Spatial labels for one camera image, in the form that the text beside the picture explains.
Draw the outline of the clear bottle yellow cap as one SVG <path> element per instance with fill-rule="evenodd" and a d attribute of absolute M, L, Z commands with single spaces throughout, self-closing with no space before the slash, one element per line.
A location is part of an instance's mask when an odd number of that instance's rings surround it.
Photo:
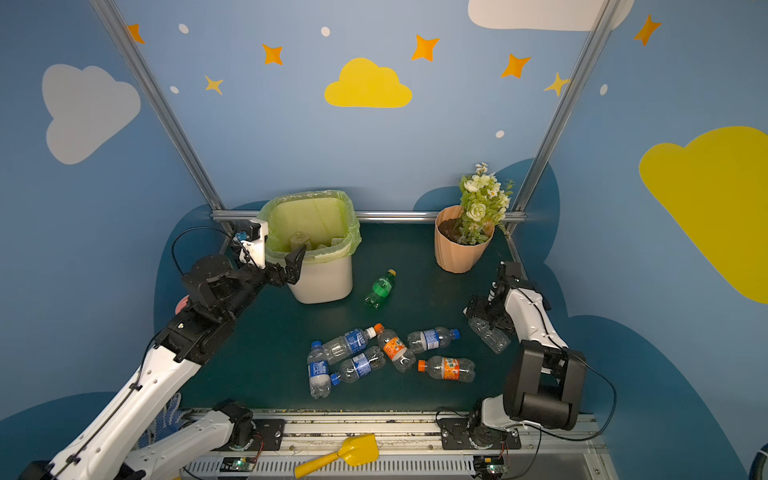
<path fill-rule="evenodd" d="M 298 231 L 289 237 L 289 247 L 291 251 L 305 248 L 307 251 L 312 249 L 311 237 L 306 232 Z"/>

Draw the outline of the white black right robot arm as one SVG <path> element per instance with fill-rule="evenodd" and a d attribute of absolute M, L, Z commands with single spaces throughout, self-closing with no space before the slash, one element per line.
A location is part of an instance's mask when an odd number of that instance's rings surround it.
<path fill-rule="evenodd" d="M 467 429 L 475 447 L 485 449 L 523 424 L 571 430 L 581 406 L 586 377 L 582 353 L 557 334 L 548 303 L 522 276 L 517 262 L 502 261 L 489 293 L 474 295 L 464 309 L 470 328 L 497 354 L 518 341 L 503 392 L 476 404 Z"/>

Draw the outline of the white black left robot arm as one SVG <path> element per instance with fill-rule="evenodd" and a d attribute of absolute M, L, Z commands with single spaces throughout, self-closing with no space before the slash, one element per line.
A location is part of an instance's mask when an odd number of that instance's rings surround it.
<path fill-rule="evenodd" d="M 187 304 L 149 342 L 140 366 L 110 403 L 51 460 L 31 462 L 23 479 L 172 479 L 195 458 L 220 447 L 249 445 L 253 415 L 225 401 L 191 426 L 143 449 L 135 446 L 171 397 L 195 376 L 233 333 L 242 313 L 266 285 L 298 282 L 306 253 L 300 247 L 283 265 L 257 264 L 263 244 L 240 245 L 245 262 L 208 255 L 184 273 Z"/>

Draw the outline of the white plastic trash bin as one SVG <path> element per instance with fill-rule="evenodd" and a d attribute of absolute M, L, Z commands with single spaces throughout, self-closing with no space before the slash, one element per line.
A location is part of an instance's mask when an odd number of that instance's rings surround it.
<path fill-rule="evenodd" d="M 303 263 L 300 280 L 290 287 L 296 300 L 319 304 L 347 297 L 353 288 L 353 255 L 323 264 Z"/>

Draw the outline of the green bin liner bag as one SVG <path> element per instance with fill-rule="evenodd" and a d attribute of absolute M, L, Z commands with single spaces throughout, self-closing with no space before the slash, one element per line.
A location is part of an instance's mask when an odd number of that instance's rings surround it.
<path fill-rule="evenodd" d="M 282 263 L 291 252 L 289 237 L 306 232 L 312 249 L 305 265 L 323 264 L 353 255 L 362 241 L 360 222 L 351 198 L 342 190 L 321 190 L 280 196 L 266 203 L 258 215 L 268 223 L 265 252 L 269 261 Z M 331 239 L 344 237 L 338 247 Z"/>

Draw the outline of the clear bottle near right edge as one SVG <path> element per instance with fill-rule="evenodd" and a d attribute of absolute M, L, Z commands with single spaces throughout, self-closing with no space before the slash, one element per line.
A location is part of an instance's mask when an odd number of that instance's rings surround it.
<path fill-rule="evenodd" d="M 468 320 L 470 328 L 496 354 L 501 354 L 511 343 L 509 337 L 500 329 L 477 317 Z"/>

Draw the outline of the clear bottle blue cap right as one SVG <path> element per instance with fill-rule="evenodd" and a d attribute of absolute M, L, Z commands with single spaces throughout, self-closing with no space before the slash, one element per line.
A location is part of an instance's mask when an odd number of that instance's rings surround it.
<path fill-rule="evenodd" d="M 407 345 L 414 354 L 445 348 L 460 338 L 458 329 L 435 327 L 427 330 L 411 332 L 407 337 Z"/>

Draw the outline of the clear bottle orange cap right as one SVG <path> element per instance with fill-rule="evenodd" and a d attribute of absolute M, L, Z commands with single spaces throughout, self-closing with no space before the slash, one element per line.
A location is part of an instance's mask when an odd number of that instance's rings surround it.
<path fill-rule="evenodd" d="M 467 358 L 433 356 L 419 360 L 417 369 L 435 380 L 472 383 L 476 376 L 475 363 Z"/>

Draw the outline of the clear bottle blue label upper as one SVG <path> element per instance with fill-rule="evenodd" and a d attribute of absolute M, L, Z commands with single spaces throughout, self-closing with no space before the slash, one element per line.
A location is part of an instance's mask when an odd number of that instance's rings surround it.
<path fill-rule="evenodd" d="M 346 358 L 363 352 L 369 342 L 374 339 L 383 327 L 377 324 L 366 329 L 353 329 L 322 345 L 325 359 L 329 365 L 334 365 Z"/>

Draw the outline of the clear bottle blue label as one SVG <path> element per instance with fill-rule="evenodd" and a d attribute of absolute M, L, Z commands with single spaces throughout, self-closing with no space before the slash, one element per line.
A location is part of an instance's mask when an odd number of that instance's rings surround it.
<path fill-rule="evenodd" d="M 363 352 L 369 342 L 374 339 L 383 327 L 377 324 L 366 329 L 353 329 L 322 345 L 325 359 L 329 365 L 334 365 L 346 358 Z"/>
<path fill-rule="evenodd" d="M 310 395 L 313 399 L 327 398 L 332 389 L 327 356 L 320 341 L 311 343 L 307 357 Z"/>
<path fill-rule="evenodd" d="M 330 375 L 331 384 L 355 383 L 373 371 L 379 370 L 386 364 L 383 351 L 373 346 L 356 356 L 342 362 L 338 372 Z"/>

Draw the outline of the pink plastic watering can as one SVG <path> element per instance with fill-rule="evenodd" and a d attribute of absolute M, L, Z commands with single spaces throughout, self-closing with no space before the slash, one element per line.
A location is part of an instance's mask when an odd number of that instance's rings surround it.
<path fill-rule="evenodd" d="M 189 296 L 188 295 L 186 295 L 183 298 L 181 298 L 179 300 L 179 302 L 177 303 L 177 305 L 175 306 L 174 314 L 178 315 L 187 306 L 188 302 L 189 302 Z"/>

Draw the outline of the white artificial flowers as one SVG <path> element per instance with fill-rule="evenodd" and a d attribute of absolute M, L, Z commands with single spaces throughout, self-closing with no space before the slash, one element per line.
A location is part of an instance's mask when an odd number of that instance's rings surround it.
<path fill-rule="evenodd" d="M 476 163 L 474 172 L 459 183 L 461 215 L 458 243 L 474 246 L 487 242 L 509 209 L 515 182 L 500 182 L 486 163 Z"/>

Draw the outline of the clear bottle blue label left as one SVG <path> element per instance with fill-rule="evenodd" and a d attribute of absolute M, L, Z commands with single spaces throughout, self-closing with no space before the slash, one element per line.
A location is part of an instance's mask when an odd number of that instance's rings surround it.
<path fill-rule="evenodd" d="M 320 341 L 311 343 L 307 357 L 310 395 L 313 399 L 327 398 L 332 389 L 327 356 Z"/>

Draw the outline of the green plastic bottle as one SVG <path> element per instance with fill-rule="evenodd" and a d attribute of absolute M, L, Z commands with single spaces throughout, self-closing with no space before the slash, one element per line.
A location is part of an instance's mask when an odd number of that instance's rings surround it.
<path fill-rule="evenodd" d="M 379 277 L 366 296 L 365 304 L 370 308 L 379 308 L 390 296 L 395 286 L 395 279 L 396 271 L 394 269 L 389 269 L 385 275 Z"/>

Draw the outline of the clear bottle orange label middle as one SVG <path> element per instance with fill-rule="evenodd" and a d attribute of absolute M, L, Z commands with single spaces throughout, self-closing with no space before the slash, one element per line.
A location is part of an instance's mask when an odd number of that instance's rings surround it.
<path fill-rule="evenodd" d="M 399 372 L 405 373 L 417 363 L 413 351 L 394 330 L 377 325 L 376 331 L 378 346 Z"/>

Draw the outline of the clear bottle blue label lower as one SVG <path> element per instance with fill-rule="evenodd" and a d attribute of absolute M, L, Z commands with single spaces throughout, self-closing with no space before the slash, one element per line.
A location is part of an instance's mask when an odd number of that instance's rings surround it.
<path fill-rule="evenodd" d="M 356 356 L 342 362 L 338 372 L 330 375 L 331 384 L 355 383 L 373 371 L 379 370 L 386 364 L 383 351 L 373 346 Z"/>

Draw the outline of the blue white work glove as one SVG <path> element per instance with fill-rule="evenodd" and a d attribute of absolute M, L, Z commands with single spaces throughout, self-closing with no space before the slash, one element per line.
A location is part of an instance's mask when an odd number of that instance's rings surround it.
<path fill-rule="evenodd" d="M 137 446 L 147 447 L 176 433 L 182 425 L 182 417 L 185 411 L 180 408 L 182 394 L 174 394 L 167 404 L 161 408 L 158 415 L 152 420 L 147 429 L 140 436 Z"/>

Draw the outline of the yellow plastic shovel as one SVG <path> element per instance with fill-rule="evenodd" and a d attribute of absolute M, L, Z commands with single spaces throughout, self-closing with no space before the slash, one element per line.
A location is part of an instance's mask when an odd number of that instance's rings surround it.
<path fill-rule="evenodd" d="M 343 460 L 350 467 L 359 467 L 378 458 L 379 448 L 374 434 L 349 437 L 336 452 L 298 465 L 294 469 L 294 476 L 297 479 L 303 478 L 337 460 Z"/>

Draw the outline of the aluminium rear frame rail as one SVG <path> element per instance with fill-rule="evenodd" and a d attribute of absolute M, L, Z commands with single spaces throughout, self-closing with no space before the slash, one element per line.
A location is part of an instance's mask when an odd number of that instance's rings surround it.
<path fill-rule="evenodd" d="M 214 221 L 241 221 L 256 219 L 259 210 L 213 210 L 211 218 Z M 356 211 L 361 223 L 378 224 L 429 224 L 439 216 L 435 211 Z"/>

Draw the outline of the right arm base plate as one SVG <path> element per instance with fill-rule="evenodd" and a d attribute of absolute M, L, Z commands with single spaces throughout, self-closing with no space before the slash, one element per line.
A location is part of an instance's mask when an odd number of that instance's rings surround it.
<path fill-rule="evenodd" d="M 516 431 L 499 431 L 479 421 L 462 417 L 439 418 L 436 421 L 444 450 L 519 450 L 521 441 Z"/>

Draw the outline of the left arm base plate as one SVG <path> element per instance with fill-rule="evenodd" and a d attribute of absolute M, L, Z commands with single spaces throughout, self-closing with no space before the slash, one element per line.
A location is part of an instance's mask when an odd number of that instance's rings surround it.
<path fill-rule="evenodd" d="M 286 422 L 278 418 L 253 419 L 254 450 L 279 451 L 282 444 Z"/>

